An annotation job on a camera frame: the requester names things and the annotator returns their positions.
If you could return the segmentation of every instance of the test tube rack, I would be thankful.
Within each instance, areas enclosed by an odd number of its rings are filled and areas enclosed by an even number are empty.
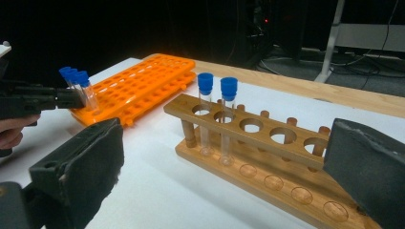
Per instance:
[[[194,61],[166,54],[155,54],[93,86],[100,113],[85,108],[71,110],[75,119],[90,126],[119,117],[123,127],[152,109],[178,90],[185,90],[196,77],[190,72]]]
[[[199,115],[201,109],[200,100],[187,94],[164,107],[181,119],[185,139],[176,147],[179,156],[318,228],[379,228],[323,171],[328,127],[316,133],[297,127],[294,117],[283,123],[270,119],[267,111],[247,113],[244,105],[238,105],[231,122],[220,123],[221,104],[212,103],[209,114]],[[195,124],[211,132],[213,155],[200,154]],[[234,162],[229,166],[219,162],[221,135],[232,138]]]

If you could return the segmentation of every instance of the metal stand leg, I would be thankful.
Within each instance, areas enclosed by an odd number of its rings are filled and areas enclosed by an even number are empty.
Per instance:
[[[339,33],[340,18],[342,16],[343,7],[345,6],[345,0],[339,0],[336,6],[336,12],[334,14],[333,23],[330,28],[330,37],[328,40],[327,52],[324,58],[324,64],[322,66],[322,71],[315,78],[315,82],[325,83],[330,76],[330,62],[331,56],[333,55],[334,44],[336,43],[336,38]]]

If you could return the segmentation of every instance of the orange plastic rack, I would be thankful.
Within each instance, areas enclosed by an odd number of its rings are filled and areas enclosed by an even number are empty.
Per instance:
[[[179,89],[185,89],[196,74],[194,61],[165,54],[153,55],[137,65],[93,86],[100,112],[71,110],[86,126],[119,117],[122,126],[134,120]]]

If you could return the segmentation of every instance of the white table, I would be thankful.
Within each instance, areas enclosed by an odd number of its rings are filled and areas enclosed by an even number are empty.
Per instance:
[[[129,58],[91,77],[96,83],[139,63]],[[180,93],[198,96],[192,83]],[[213,98],[220,98],[215,78]],[[370,125],[405,142],[405,119],[349,108],[329,102],[239,84],[237,103],[258,114],[285,121],[294,116],[298,126],[317,131],[336,117]],[[256,198],[177,156],[183,139],[181,122],[166,114],[161,104],[124,130],[125,164],[119,182],[87,228],[312,228],[311,225]],[[25,128],[14,153],[0,159],[0,182],[31,180],[28,168],[70,137],[83,130],[67,110],[45,111],[38,126]]]

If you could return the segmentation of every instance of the finger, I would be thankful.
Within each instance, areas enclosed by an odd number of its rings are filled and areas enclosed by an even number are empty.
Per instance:
[[[11,149],[12,147],[17,146],[18,144],[20,144],[22,138],[23,138],[23,134],[19,133],[19,135],[16,136],[15,139],[13,139],[9,143],[5,144],[4,146],[0,146],[0,149],[1,150]]]
[[[1,149],[8,149],[5,148],[6,145],[13,142],[19,135],[21,135],[21,131],[23,128],[11,129],[6,130],[0,133],[0,148]]]
[[[25,117],[0,120],[0,132],[4,132],[9,129],[22,128],[28,126],[37,121],[39,117],[40,114],[33,114]]]

